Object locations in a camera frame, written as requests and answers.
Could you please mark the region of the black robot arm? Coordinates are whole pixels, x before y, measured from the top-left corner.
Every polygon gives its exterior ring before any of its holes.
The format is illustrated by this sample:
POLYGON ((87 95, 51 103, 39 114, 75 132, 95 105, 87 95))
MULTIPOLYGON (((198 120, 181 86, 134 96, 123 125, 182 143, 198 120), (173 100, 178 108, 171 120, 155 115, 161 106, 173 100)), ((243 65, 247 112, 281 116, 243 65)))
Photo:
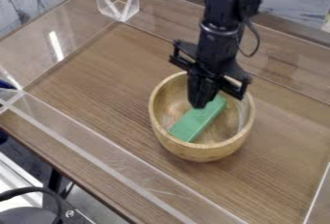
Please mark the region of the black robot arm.
POLYGON ((177 40, 170 62, 189 75, 191 105, 202 109, 223 92, 242 99, 251 83, 238 64, 242 35, 254 31, 251 17, 259 12, 261 0, 205 0, 199 41, 177 40))

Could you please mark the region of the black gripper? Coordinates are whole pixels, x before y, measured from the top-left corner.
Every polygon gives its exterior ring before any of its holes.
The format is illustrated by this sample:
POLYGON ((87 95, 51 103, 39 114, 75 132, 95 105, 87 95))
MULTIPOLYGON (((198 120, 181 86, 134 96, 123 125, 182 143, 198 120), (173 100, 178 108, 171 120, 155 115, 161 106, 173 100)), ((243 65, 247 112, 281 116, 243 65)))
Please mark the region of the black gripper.
POLYGON ((169 61, 189 73, 189 101, 203 109, 219 92, 242 100, 251 77, 238 64, 245 26, 217 31, 202 25, 199 42, 173 42, 169 61))

